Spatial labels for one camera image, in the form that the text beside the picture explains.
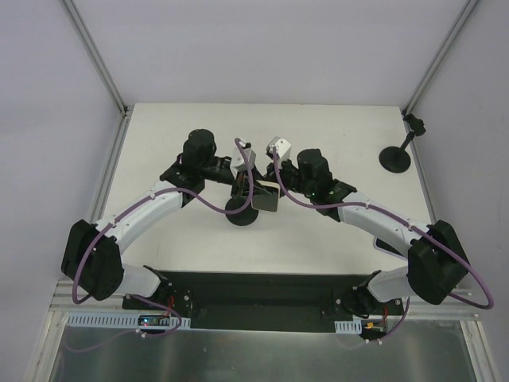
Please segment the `black phone cream case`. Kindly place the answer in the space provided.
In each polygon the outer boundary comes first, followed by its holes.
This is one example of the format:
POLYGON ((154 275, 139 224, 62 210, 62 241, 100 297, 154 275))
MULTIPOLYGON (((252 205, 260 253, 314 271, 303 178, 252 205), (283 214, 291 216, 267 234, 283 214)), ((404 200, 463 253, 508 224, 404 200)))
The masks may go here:
POLYGON ((281 196, 281 188, 280 188, 280 185, 278 184, 278 198, 277 199, 275 199, 275 198, 266 199, 264 197, 255 197, 253 195, 253 197, 251 199, 251 207, 258 211, 277 212, 280 196, 281 196))

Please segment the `black phone stand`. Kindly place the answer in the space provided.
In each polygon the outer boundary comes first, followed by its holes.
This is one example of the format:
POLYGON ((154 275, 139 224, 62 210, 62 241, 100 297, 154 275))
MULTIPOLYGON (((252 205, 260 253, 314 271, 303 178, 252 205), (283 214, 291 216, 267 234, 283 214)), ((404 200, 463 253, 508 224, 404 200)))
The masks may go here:
POLYGON ((414 114, 408 114, 403 117, 403 121, 408 124, 409 132, 400 146, 388 146, 379 154, 379 163, 391 173, 404 173, 410 168, 411 158, 406 152, 406 148, 416 137, 424 135, 426 132, 424 122, 414 114))
MULTIPOLYGON (((239 196, 231 197, 225 204, 225 210, 233 211, 236 209, 240 209, 245 205, 246 201, 247 199, 244 197, 239 196)), ((226 218, 231 224, 235 226, 245 227, 250 224, 253 224, 258 218, 258 214, 259 214, 258 210, 253 209, 251 205, 247 205, 245 209, 236 214, 227 214, 226 218)))

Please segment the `black phone lilac case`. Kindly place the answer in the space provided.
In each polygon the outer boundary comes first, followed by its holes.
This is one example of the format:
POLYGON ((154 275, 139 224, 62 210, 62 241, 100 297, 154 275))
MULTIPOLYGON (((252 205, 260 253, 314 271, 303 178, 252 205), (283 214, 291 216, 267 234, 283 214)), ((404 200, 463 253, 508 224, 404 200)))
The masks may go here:
POLYGON ((389 244, 387 244, 380 238, 374 239, 374 247, 375 247, 375 249, 382 251, 384 253, 387 253, 387 254, 402 256, 402 254, 399 251, 397 251, 395 248, 393 248, 392 246, 390 246, 389 244))

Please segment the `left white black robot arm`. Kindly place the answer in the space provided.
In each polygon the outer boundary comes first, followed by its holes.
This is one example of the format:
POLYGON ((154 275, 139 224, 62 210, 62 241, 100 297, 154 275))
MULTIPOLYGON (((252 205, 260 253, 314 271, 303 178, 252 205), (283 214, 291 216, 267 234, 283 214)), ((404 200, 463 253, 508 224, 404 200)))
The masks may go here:
POLYGON ((234 154, 216 156, 214 134, 189 133, 176 161, 130 206, 89 223, 71 227, 61 270, 72 280, 72 301, 102 301, 113 294, 139 295, 150 309, 168 300, 168 283, 149 266, 124 263, 122 254, 165 216, 198 200, 238 226, 254 222, 260 210, 274 212, 278 184, 267 181, 255 166, 250 143, 237 138, 234 154))

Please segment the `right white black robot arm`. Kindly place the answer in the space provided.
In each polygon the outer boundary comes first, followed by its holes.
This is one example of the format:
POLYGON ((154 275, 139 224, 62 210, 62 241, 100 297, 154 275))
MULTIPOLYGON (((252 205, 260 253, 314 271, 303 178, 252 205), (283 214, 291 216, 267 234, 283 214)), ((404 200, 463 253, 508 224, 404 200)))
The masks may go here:
POLYGON ((369 274, 342 297, 344 307, 354 314, 376 314, 396 298, 417 296, 439 305, 454 295, 469 273, 469 262, 451 224, 443 220, 427 224, 376 204, 333 178, 318 149, 303 150, 296 166, 286 158, 288 152, 277 145, 266 148, 272 161, 266 176, 278 183, 283 195, 304 195, 309 202, 301 202, 301 207, 367 232, 406 260, 404 267, 369 274))

